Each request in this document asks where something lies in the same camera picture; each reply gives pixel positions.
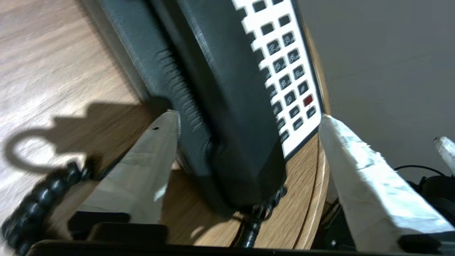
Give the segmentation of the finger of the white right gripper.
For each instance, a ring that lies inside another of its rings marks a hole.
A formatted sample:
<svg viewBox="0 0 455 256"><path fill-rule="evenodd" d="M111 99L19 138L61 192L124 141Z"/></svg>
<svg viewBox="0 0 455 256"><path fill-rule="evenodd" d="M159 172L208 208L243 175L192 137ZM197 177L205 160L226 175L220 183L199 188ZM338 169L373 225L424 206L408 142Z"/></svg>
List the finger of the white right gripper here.
<svg viewBox="0 0 455 256"><path fill-rule="evenodd" d="M436 137L433 146L442 160L451 170L451 175L455 176L455 143L447 137Z"/></svg>

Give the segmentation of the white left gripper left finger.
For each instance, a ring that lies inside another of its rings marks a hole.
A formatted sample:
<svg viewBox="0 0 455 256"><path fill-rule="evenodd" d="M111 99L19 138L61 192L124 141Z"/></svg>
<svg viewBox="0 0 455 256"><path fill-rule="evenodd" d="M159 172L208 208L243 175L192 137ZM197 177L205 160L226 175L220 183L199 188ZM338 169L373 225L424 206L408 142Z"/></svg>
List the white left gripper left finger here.
<svg viewBox="0 0 455 256"><path fill-rule="evenodd" d="M180 115L160 115L109 168L68 222L74 240L164 243L159 225L172 164L177 155Z"/></svg>

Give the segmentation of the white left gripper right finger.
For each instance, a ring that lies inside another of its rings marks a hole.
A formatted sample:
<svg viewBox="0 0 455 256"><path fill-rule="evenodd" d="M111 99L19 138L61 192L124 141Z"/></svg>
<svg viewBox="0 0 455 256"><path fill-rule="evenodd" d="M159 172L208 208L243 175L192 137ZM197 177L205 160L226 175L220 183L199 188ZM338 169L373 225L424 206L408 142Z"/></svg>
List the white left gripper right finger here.
<svg viewBox="0 0 455 256"><path fill-rule="evenodd" d="M454 226L379 152L330 115L318 134L358 251L454 253Z"/></svg>

